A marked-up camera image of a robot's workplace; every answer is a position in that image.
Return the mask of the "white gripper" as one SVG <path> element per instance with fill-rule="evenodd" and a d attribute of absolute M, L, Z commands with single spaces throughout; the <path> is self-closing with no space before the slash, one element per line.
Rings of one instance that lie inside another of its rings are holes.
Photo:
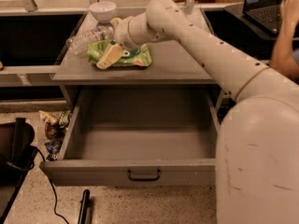
<path fill-rule="evenodd" d="M 99 69 L 107 69 L 112 64 L 117 62 L 122 54 L 123 50 L 133 50 L 135 43 L 129 33 L 129 22 L 131 17 L 126 19 L 113 18 L 110 23 L 114 27 L 114 39 L 118 44 L 107 45 L 103 57 L 97 62 L 96 66 Z"/>

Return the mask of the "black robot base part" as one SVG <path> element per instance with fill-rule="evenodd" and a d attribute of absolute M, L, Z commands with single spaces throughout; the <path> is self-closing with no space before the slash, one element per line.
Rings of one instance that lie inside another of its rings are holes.
<path fill-rule="evenodd" d="M 34 128 L 26 118 L 0 125 L 0 224 L 4 224 L 33 165 L 36 151 L 31 144 L 34 138 Z"/>

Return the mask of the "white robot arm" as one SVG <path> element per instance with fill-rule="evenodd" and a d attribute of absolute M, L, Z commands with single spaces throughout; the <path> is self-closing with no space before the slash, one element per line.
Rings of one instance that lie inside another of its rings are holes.
<path fill-rule="evenodd" d="M 218 224 L 299 224 L 297 84 L 194 25 L 172 0 L 151 0 L 144 13 L 111 23 L 108 61 L 175 40 L 235 101 L 216 146 Z"/>

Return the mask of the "person's forearm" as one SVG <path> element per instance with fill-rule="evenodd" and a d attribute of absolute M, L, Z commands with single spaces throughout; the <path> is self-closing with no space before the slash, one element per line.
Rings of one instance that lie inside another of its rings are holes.
<path fill-rule="evenodd" d="M 282 23 L 269 66 L 281 75 L 296 80 L 299 78 L 299 53 L 292 47 L 292 40 L 299 23 L 299 0 L 283 0 L 280 14 Z"/>

